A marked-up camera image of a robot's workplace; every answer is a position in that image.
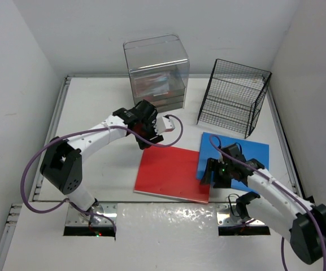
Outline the clear plastic drawer unit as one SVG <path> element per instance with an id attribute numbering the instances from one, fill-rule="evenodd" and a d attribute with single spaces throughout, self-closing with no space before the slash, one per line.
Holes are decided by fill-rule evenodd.
<path id="1" fill-rule="evenodd" d="M 158 112 L 184 107 L 190 60 L 176 34 L 123 43 L 133 101 L 146 100 Z"/>

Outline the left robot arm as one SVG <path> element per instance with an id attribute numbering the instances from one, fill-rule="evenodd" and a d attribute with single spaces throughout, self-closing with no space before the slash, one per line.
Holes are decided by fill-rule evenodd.
<path id="1" fill-rule="evenodd" d="M 174 124 L 167 117 L 158 117 L 157 109 L 146 100 L 130 110 L 120 108 L 106 120 L 88 130 L 86 134 L 76 135 L 48 147 L 40 173 L 53 184 L 74 205 L 88 211 L 96 199 L 82 184 L 82 165 L 109 143 L 126 137 L 131 132 L 143 139 L 159 143 L 162 133 L 174 130 Z"/>

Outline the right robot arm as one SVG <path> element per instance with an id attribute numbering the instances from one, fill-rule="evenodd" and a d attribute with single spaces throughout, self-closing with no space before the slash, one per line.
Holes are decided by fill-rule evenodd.
<path id="1" fill-rule="evenodd" d="M 213 147 L 220 157 L 207 160 L 201 184 L 230 188 L 236 180 L 251 189 L 230 210 L 238 225 L 259 220 L 288 241 L 305 264 L 322 259 L 326 269 L 326 205 L 288 190 L 257 159 L 247 160 L 238 144 Z"/>

